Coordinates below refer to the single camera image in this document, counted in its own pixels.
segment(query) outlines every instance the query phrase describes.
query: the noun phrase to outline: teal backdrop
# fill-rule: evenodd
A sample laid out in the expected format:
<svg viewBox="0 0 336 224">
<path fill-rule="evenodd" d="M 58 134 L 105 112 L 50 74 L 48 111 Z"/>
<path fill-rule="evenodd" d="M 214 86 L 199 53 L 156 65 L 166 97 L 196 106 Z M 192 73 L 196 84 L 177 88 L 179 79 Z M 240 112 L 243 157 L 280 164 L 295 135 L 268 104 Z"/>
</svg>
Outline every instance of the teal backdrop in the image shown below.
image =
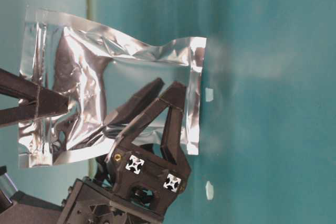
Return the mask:
<svg viewBox="0 0 336 224">
<path fill-rule="evenodd" d="M 25 6 L 86 17 L 87 0 L 0 0 L 0 66 L 18 72 Z M 208 37 L 200 155 L 166 224 L 335 223 L 336 0 L 88 0 L 88 17 L 153 45 Z M 0 108 L 16 101 L 0 96 Z M 17 169 L 17 128 L 0 163 L 20 189 L 60 203 L 87 162 Z M 214 186 L 208 200 L 205 185 Z"/>
</svg>

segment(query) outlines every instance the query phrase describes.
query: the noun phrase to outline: brass screw insert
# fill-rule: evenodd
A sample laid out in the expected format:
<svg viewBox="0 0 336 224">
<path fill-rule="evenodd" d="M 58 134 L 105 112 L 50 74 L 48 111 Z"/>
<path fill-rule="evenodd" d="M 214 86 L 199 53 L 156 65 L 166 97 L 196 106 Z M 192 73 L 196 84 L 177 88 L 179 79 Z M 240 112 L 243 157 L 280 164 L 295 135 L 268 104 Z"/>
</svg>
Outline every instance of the brass screw insert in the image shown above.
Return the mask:
<svg viewBox="0 0 336 224">
<path fill-rule="evenodd" d="M 121 155 L 119 153 L 115 154 L 114 160 L 119 162 L 121 160 Z"/>
</svg>

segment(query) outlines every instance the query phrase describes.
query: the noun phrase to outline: black robotic claw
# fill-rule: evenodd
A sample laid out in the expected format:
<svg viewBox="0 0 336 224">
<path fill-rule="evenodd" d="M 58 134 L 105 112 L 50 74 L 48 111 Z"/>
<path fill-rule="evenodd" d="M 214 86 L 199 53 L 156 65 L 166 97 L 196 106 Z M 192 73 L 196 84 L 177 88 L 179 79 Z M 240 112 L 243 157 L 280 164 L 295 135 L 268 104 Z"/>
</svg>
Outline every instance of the black robotic claw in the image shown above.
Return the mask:
<svg viewBox="0 0 336 224">
<path fill-rule="evenodd" d="M 0 68 L 0 94 L 26 103 L 0 110 L 0 127 L 68 112 L 68 98 Z"/>
<path fill-rule="evenodd" d="M 0 212 L 0 223 L 18 223 L 11 218 L 19 207 L 31 209 L 22 223 L 162 223 L 167 208 L 185 190 L 191 173 L 180 147 L 186 87 L 174 82 L 157 97 L 162 86 L 161 79 L 154 80 L 106 117 L 104 134 L 116 139 L 113 148 L 108 155 L 97 158 L 94 180 L 76 180 L 69 188 L 62 208 L 39 207 L 41 204 L 36 208 L 29 201 L 39 200 L 21 193 L 19 199 L 4 201 L 7 209 Z M 136 146 L 133 141 L 166 108 L 169 111 L 161 158 L 154 154 L 153 144 Z M 114 130 L 116 126 L 123 130 Z"/>
</svg>

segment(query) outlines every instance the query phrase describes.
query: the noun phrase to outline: silver foil bag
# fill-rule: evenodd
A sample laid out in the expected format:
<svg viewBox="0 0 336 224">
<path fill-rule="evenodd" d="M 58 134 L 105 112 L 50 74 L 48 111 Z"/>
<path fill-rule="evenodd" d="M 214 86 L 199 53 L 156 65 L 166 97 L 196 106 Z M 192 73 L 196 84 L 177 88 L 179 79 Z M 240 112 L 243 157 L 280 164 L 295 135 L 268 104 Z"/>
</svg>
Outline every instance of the silver foil bag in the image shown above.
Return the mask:
<svg viewBox="0 0 336 224">
<path fill-rule="evenodd" d="M 69 107 L 67 114 L 19 124 L 20 167 L 108 153 L 114 139 L 102 133 L 106 115 L 157 77 L 165 87 L 174 80 L 187 86 L 181 144 L 188 154 L 197 155 L 205 46 L 201 37 L 150 46 L 80 17 L 28 10 L 20 74 L 69 97 Z M 160 143 L 164 122 L 163 114 L 136 139 L 137 144 Z"/>
</svg>

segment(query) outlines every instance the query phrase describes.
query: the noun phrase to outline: white tape piece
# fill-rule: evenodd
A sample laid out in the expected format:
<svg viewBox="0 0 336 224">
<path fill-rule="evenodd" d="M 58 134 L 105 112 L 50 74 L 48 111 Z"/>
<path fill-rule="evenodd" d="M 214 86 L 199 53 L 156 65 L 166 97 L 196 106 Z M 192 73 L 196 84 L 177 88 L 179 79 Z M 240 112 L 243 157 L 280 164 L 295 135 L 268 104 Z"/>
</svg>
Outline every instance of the white tape piece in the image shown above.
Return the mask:
<svg viewBox="0 0 336 224">
<path fill-rule="evenodd" d="M 214 198 L 214 186 L 208 181 L 205 185 L 206 198 L 208 200 L 213 200 Z"/>
<path fill-rule="evenodd" d="M 210 88 L 205 88 L 205 101 L 211 102 L 214 100 L 214 90 Z"/>
</svg>

